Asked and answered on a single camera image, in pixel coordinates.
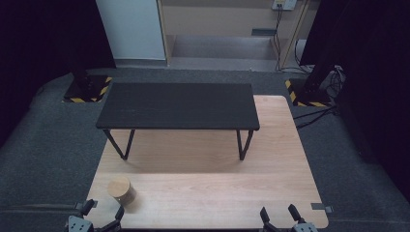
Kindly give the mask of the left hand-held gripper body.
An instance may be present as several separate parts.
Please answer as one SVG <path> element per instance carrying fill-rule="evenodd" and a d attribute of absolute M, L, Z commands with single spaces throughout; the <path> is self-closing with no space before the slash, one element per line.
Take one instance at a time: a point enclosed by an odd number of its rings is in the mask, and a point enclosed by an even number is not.
<path fill-rule="evenodd" d="M 67 232 L 94 232 L 94 226 L 84 218 L 69 216 Z"/>

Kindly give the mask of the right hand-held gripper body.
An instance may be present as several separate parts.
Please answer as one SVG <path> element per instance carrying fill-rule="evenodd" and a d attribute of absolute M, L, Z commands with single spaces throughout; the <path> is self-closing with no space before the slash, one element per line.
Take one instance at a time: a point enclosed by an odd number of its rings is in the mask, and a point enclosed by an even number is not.
<path fill-rule="evenodd" d="M 318 229 L 311 222 L 306 222 L 295 224 L 291 232 L 318 232 Z"/>

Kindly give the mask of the round wooden canister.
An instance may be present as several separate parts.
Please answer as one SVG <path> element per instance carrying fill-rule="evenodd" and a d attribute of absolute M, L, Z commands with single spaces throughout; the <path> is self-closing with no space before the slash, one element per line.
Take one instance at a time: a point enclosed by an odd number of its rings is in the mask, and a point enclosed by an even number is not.
<path fill-rule="evenodd" d="M 122 206 L 131 204 L 136 198 L 136 190 L 131 181 L 124 176 L 112 179 L 108 183 L 107 192 Z"/>

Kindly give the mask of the grey tape strip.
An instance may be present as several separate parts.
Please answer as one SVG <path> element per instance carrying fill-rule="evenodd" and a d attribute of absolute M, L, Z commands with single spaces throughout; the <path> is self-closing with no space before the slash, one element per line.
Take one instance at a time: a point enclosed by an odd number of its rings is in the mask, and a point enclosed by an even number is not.
<path fill-rule="evenodd" d="M 93 208 L 96 208 L 97 205 L 98 205 L 98 202 L 97 202 L 96 200 L 94 200 L 94 201 L 95 201 L 95 205 L 94 205 Z M 76 210 L 80 210 L 85 202 L 86 202 L 86 201 L 76 203 L 76 204 L 74 205 L 74 208 L 75 208 Z"/>
<path fill-rule="evenodd" d="M 330 214 L 334 211 L 332 206 L 326 206 L 323 203 L 310 203 L 312 210 L 324 211 L 327 214 Z"/>

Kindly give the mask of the stand base with hazard tape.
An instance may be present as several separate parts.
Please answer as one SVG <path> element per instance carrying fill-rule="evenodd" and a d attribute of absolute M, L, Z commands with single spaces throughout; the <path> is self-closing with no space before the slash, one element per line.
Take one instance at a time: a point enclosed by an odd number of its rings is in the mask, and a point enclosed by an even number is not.
<path fill-rule="evenodd" d="M 285 81 L 290 99 L 295 106 L 331 106 L 332 101 L 325 89 L 309 90 L 306 81 L 300 78 L 290 78 Z"/>
<path fill-rule="evenodd" d="M 75 79 L 63 97 L 63 102 L 100 102 L 112 78 L 107 75 L 89 75 L 81 84 Z"/>

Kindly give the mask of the black low shelf table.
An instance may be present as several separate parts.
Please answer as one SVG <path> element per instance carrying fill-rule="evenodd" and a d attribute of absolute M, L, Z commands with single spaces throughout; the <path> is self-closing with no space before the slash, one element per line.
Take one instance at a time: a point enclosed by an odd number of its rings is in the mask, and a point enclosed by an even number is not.
<path fill-rule="evenodd" d="M 96 128 L 114 147 L 113 130 L 235 131 L 243 160 L 260 124 L 249 84 L 115 83 Z"/>

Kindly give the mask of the dark curtain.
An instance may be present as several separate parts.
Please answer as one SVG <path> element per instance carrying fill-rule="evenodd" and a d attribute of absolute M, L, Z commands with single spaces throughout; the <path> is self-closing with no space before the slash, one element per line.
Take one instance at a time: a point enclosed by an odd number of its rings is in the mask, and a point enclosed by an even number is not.
<path fill-rule="evenodd" d="M 71 73 L 115 66 L 97 0 L 0 0 L 0 148 L 38 89 Z"/>
<path fill-rule="evenodd" d="M 346 127 L 410 203 L 410 0 L 320 0 L 302 63 L 309 90 L 342 67 Z"/>

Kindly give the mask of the grey label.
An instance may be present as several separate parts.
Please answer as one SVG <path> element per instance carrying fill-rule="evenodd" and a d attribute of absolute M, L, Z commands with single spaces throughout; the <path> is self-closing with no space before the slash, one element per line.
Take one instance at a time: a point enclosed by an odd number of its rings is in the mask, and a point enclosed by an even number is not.
<path fill-rule="evenodd" d="M 274 36 L 276 33 L 277 33 L 276 29 L 270 29 L 270 28 L 253 28 L 251 30 L 251 34 L 253 36 L 259 36 L 259 37 Z"/>

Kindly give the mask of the white cabinet panel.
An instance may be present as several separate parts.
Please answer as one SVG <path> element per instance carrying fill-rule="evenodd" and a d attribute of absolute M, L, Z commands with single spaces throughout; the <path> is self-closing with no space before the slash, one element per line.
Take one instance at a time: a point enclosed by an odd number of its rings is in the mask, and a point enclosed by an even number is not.
<path fill-rule="evenodd" d="M 164 60 L 157 0 L 97 0 L 113 57 Z"/>

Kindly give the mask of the light wooden shelf unit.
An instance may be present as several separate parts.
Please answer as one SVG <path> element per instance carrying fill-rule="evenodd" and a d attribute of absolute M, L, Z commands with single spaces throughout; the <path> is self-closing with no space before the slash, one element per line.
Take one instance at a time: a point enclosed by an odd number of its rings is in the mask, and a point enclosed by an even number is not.
<path fill-rule="evenodd" d="M 298 0 L 293 11 L 273 10 L 274 0 L 157 0 L 164 52 L 173 59 L 181 37 L 265 38 L 276 55 L 275 69 L 285 68 L 312 0 Z M 274 36 L 253 36 L 253 28 L 276 29 Z"/>

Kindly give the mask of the white power strip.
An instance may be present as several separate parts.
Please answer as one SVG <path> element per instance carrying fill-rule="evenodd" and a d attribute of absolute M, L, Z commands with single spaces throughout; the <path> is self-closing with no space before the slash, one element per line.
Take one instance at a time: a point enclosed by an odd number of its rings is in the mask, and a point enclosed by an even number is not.
<path fill-rule="evenodd" d="M 274 0 L 272 4 L 273 10 L 293 11 L 298 0 Z"/>

